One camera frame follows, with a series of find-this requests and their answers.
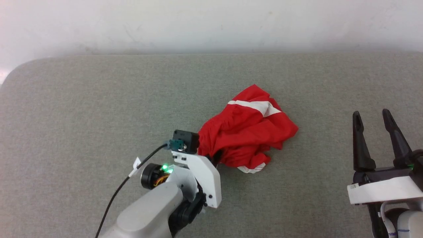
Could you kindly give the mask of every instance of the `white wall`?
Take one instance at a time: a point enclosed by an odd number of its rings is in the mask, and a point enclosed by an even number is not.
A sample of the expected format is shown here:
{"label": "white wall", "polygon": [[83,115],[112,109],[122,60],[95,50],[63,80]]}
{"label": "white wall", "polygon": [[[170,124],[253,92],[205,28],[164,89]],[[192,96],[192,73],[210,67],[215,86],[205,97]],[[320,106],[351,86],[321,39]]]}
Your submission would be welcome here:
{"label": "white wall", "polygon": [[0,83],[75,54],[423,51],[422,0],[0,0]]}

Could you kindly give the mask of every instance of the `orange wire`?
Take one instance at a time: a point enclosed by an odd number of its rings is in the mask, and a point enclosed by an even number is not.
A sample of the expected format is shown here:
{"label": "orange wire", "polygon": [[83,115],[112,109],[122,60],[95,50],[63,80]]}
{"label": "orange wire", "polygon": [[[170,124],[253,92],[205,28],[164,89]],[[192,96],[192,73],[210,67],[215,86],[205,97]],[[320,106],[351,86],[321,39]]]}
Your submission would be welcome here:
{"label": "orange wire", "polygon": [[164,180],[165,178],[167,178],[167,177],[169,177],[169,175],[165,175],[165,176],[160,177],[160,178],[156,181],[156,184],[155,184],[154,186],[155,186],[155,187],[157,187],[159,184],[163,183],[163,180]]}

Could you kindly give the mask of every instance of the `gray carpet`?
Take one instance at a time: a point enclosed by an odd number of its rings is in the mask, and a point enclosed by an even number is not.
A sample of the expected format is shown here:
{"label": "gray carpet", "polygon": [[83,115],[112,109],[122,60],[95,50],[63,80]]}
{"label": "gray carpet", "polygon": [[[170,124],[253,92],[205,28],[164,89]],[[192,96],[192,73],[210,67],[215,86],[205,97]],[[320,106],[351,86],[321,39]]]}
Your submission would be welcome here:
{"label": "gray carpet", "polygon": [[[349,204],[352,113],[378,166],[393,158],[382,109],[423,145],[423,54],[80,56],[32,61],[0,88],[2,237],[94,237],[136,156],[174,129],[198,131],[256,83],[299,131],[257,174],[220,166],[222,203],[179,234],[193,238],[372,237]],[[162,151],[151,162],[171,162]],[[131,179],[107,229],[146,193]]]}

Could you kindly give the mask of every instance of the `red cloth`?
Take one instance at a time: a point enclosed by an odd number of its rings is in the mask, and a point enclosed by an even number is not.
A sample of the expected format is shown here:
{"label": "red cloth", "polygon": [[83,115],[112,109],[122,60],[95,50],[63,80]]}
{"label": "red cloth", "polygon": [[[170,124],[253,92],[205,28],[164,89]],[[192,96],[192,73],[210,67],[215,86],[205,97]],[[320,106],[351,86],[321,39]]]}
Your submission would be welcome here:
{"label": "red cloth", "polygon": [[221,163],[255,169],[270,161],[263,152],[282,149],[282,143],[297,131],[276,101],[254,84],[203,125],[198,154],[213,156],[223,149]]}

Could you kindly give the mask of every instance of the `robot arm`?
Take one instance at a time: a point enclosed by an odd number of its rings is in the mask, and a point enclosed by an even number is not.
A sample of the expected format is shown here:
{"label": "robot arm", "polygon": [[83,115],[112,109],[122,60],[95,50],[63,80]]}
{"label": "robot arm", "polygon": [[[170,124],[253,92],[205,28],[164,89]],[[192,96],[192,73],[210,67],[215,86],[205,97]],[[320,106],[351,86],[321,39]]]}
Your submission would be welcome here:
{"label": "robot arm", "polygon": [[174,165],[149,164],[141,184],[150,191],[127,207],[102,238],[172,238],[190,224],[203,207],[218,208],[222,200],[215,163],[196,155],[198,135],[176,130]]}
{"label": "robot arm", "polygon": [[[423,150],[412,151],[389,110],[382,112],[395,159],[376,168],[364,140],[358,111],[353,114],[354,177],[347,187],[351,204],[367,205],[375,238],[420,238],[423,234]],[[388,204],[407,204],[409,209]]]}

